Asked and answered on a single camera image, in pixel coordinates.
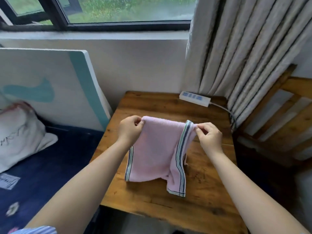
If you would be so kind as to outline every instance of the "pink towel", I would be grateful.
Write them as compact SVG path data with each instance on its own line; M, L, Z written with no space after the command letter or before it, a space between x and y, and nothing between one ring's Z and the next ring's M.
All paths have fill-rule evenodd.
M167 180L167 191L185 197L183 160L195 137L195 124L144 116L142 133L129 150L125 180Z

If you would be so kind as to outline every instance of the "hand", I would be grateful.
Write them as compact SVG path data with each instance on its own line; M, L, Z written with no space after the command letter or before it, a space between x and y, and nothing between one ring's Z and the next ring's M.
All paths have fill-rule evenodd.
M223 153L222 133L211 122L197 124L196 133L200 141L201 147L204 149L208 157L216 153Z
M127 143L131 147L139 138L144 121L139 116L131 116L123 119L119 124L118 140Z

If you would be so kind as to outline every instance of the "wooden chair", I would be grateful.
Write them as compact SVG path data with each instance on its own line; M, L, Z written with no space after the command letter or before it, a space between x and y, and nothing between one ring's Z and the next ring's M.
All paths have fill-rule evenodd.
M312 98L312 79L292 77L291 74L295 70L295 65L290 65L288 69L279 77L275 84L271 87L262 101L256 106L249 117L238 128L235 133L235 137L240 141L240 137L243 137L257 146L263 148L266 151L270 151L268 156L272 160L285 165L285 160L291 163L286 166L291 166L294 163L293 157L297 153L312 146L312 137L306 139L303 142L295 145L291 149L285 148L285 145L294 143L296 139L309 127L312 126L312 103L308 104L304 109L284 124L280 129L273 133L265 141L260 141L259 138L279 121L281 116L285 114L301 97ZM275 114L265 122L265 124L257 130L252 136L245 132L247 126L255 119L264 106L269 102L271 97L279 90L285 90L293 93L292 97L286 101ZM305 169L312 168L312 158L303 161L303 167Z

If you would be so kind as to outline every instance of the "navy blue bedsheet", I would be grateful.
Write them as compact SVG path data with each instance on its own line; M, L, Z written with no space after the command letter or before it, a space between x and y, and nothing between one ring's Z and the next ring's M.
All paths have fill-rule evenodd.
M47 132L58 141L20 161L5 173L20 177L12 190L0 188L0 234L14 227L23 228L49 199L76 173L83 169L103 136L103 132L71 126L51 125ZM18 211L6 212L18 202Z

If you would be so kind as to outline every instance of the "forearm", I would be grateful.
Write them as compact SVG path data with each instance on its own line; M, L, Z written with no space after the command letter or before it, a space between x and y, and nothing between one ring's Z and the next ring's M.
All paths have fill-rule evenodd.
M210 159L252 234L309 233L286 209L250 180L223 153Z
M26 227L53 226L58 234L83 233L130 145L117 141L68 181Z

